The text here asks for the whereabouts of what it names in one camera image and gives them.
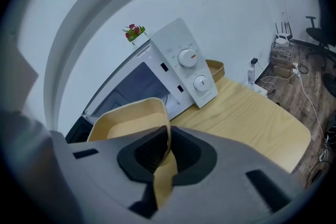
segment light wood tabletop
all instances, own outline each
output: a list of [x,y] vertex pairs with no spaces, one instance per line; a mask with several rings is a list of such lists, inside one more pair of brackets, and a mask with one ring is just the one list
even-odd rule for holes
[[171,120],[181,126],[243,142],[291,173],[310,143],[309,130],[286,110],[229,78],[216,82],[218,96]]

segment microwave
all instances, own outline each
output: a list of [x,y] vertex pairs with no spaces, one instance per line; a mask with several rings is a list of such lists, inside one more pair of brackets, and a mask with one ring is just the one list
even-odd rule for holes
[[83,130],[83,124],[88,136],[100,116],[128,103],[157,97],[171,120],[193,104],[202,108],[217,94],[196,40],[178,18],[148,38],[109,76],[66,138],[78,136],[73,132]]

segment baseboard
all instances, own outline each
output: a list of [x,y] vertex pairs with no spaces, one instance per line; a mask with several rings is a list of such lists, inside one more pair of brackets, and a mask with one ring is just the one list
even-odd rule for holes
[[263,72],[260,74],[260,76],[255,80],[254,83],[258,83],[258,82],[263,78],[263,76],[267,74],[267,72],[268,72],[271,68],[272,68],[272,64],[269,63],[269,64],[267,65],[267,67],[263,70]]
[[[298,40],[298,39],[292,39],[296,44],[299,44],[299,45],[304,45],[304,46],[307,46],[309,48],[312,48],[312,49],[315,49],[318,45],[316,44],[313,44],[313,43],[309,43],[309,42],[306,42],[306,41],[302,41],[302,40]],[[336,57],[336,52],[330,50],[329,51],[330,55],[332,55],[333,57]]]

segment black antenna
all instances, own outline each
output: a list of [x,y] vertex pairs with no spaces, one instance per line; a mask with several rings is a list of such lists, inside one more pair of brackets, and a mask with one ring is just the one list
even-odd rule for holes
[[289,24],[289,21],[288,21],[288,26],[289,26],[289,31],[290,31],[290,34],[292,35],[292,29],[290,29],[290,24]]

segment red flower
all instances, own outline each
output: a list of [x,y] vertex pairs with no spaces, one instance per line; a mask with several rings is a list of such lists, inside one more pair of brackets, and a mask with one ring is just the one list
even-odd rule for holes
[[138,26],[135,29],[133,29],[133,31],[136,35],[138,35],[140,33],[140,29],[139,29]]

